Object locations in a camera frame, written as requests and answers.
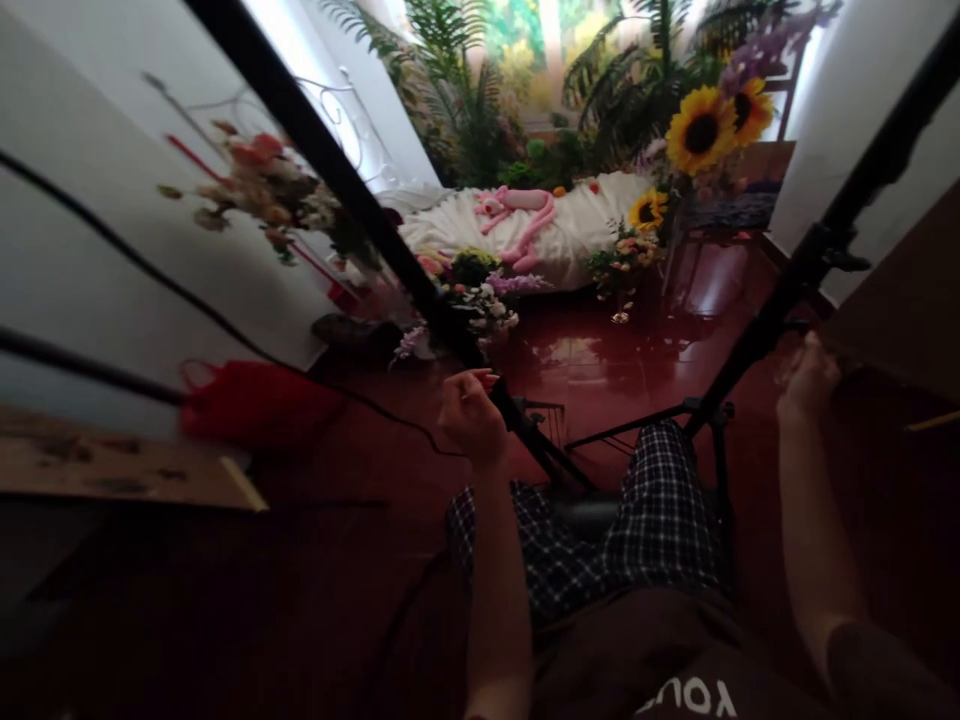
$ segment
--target pink panther plush toy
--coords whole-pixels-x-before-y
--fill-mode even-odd
[[[546,190],[510,190],[501,185],[494,193],[483,192],[477,195],[480,204],[474,208],[477,215],[487,215],[490,222],[480,228],[486,235],[498,224],[510,216],[514,210],[537,210],[537,214],[523,231],[520,242],[511,250],[500,253],[500,259],[510,263],[516,273],[528,273],[540,262],[537,250],[533,246],[534,238],[544,227],[553,222],[557,211],[553,206],[553,195]]]

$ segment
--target red paper bag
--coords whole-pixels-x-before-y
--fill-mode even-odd
[[[191,374],[198,370],[212,379],[197,384]],[[247,450],[303,446],[344,404],[339,393],[268,363],[230,360],[217,367],[187,360],[180,373],[190,388],[180,410],[183,434]]]

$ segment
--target checkered shorts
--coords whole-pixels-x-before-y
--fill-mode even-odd
[[[644,428],[620,485],[617,516],[597,542],[574,536],[540,490],[512,481],[533,629],[636,587],[707,589],[726,595],[719,577],[716,516],[696,467],[693,445],[673,420]],[[454,498],[447,528],[470,577],[472,488]]]

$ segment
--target black tripod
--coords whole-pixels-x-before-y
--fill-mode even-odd
[[[303,157],[322,174],[344,207],[360,223],[409,291],[433,336],[441,339],[466,367],[485,366],[486,358],[466,325],[442,301],[433,282],[420,268],[242,2],[186,2],[293,139]],[[737,340],[703,397],[570,443],[567,450],[595,441],[614,446],[619,443],[620,449],[629,448],[615,436],[663,418],[689,413],[690,419],[684,427],[688,437],[692,438],[705,425],[713,431],[718,504],[723,534],[729,543],[732,510],[727,497],[723,430],[733,408],[724,401],[747,369],[776,346],[784,331],[798,329],[796,321],[787,319],[788,314],[808,292],[817,290],[831,269],[856,271],[869,267],[867,261],[848,252],[856,235],[853,221],[880,189],[894,182],[907,166],[920,132],[960,75],[958,56],[960,15],[954,18],[930,53],[823,219],[807,232],[770,297]],[[523,404],[510,398],[505,382],[497,383],[491,397],[503,414],[507,428],[518,435],[555,485],[560,484],[566,472],[587,490],[596,490],[583,471],[539,432],[536,421],[523,412]]]

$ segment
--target sunflower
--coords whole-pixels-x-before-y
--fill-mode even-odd
[[[724,102],[717,88],[704,85],[680,103],[680,112],[667,131],[667,156],[676,170],[696,175],[715,165],[733,149],[733,103]]]
[[[667,211],[667,194],[657,192],[651,187],[630,208],[627,222],[637,230],[656,230],[663,222],[663,214]]]
[[[763,85],[763,78],[753,78],[730,101],[737,113],[733,123],[737,147],[757,142],[773,120],[773,101],[762,92]]]

